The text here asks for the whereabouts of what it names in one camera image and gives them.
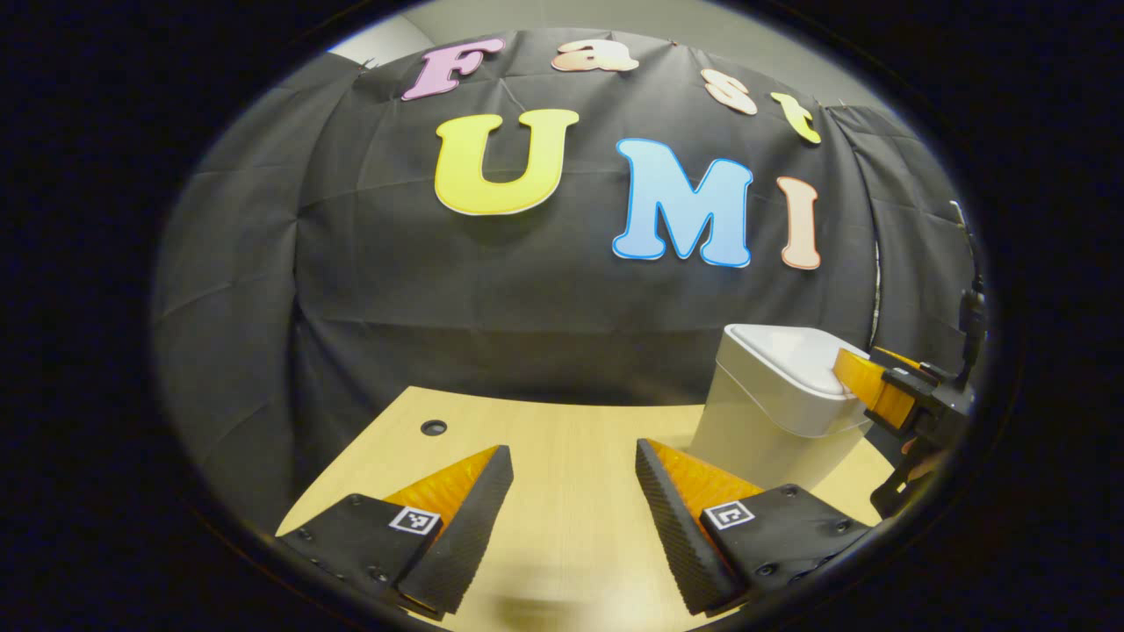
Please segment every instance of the wooden table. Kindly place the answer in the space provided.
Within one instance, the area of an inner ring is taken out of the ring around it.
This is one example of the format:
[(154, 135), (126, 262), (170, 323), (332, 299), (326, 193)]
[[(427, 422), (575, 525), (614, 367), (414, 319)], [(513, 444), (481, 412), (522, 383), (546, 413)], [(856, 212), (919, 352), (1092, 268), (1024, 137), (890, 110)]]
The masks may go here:
[[(456, 614), (441, 626), (496, 630), (680, 632), (687, 613), (635, 473), (636, 440), (685, 450), (703, 406), (573, 406), (410, 387), (316, 479), (278, 527), (300, 526), (348, 494), (386, 497), (497, 443), (515, 482), (488, 552)], [(420, 432), (428, 419), (448, 430)], [(867, 524), (868, 496), (891, 472), (860, 441), (812, 491)]]

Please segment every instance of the letter u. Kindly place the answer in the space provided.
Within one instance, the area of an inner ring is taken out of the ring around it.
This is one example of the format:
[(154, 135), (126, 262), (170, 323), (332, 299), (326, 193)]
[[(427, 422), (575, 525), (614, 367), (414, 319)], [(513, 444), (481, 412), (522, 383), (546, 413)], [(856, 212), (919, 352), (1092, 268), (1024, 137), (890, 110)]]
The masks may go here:
[(441, 204), (464, 215), (511, 215), (546, 201), (562, 178), (565, 129), (578, 123), (571, 110), (529, 110), (519, 123), (531, 127), (527, 169), (518, 180), (489, 182), (482, 168), (488, 133), (504, 119), (493, 114), (446, 120), (437, 127), (441, 154), (434, 189)]

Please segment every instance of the blue letter m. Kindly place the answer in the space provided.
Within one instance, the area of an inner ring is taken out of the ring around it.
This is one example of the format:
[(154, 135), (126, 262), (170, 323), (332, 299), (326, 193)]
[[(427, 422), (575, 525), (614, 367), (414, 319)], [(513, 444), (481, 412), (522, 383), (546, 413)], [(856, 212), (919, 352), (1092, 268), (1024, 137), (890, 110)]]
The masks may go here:
[(710, 223), (710, 238), (699, 253), (711, 265), (744, 268), (750, 263), (745, 247), (745, 188), (753, 173), (729, 160), (710, 163), (698, 189), (683, 173), (671, 147), (655, 141), (624, 138), (617, 143), (632, 168), (628, 191), (628, 224), (625, 233), (613, 240), (613, 252), (625, 259), (660, 259), (667, 244), (655, 234), (663, 222), (679, 259), (695, 250)]

